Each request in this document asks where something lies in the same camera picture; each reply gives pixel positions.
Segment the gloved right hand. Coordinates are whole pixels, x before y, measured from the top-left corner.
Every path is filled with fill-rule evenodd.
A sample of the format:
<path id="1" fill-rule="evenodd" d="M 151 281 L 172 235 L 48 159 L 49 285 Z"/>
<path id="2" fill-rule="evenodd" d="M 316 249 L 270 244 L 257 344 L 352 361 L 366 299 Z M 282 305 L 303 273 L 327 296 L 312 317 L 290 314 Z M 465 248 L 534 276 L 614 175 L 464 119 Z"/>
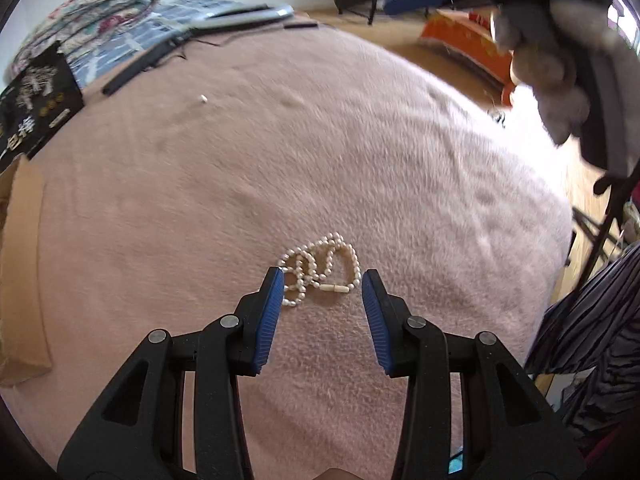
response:
<path id="1" fill-rule="evenodd" d="M 639 57 L 608 24 L 608 12 L 586 0 L 551 0 L 550 13 L 560 32 L 584 48 L 607 56 L 620 90 L 628 154 L 639 156 Z M 544 128 L 556 145 L 587 120 L 591 102 L 576 82 L 575 61 L 561 49 L 546 49 L 525 40 L 506 12 L 491 14 L 491 35 L 499 49 L 512 53 L 511 76 L 533 89 Z"/>

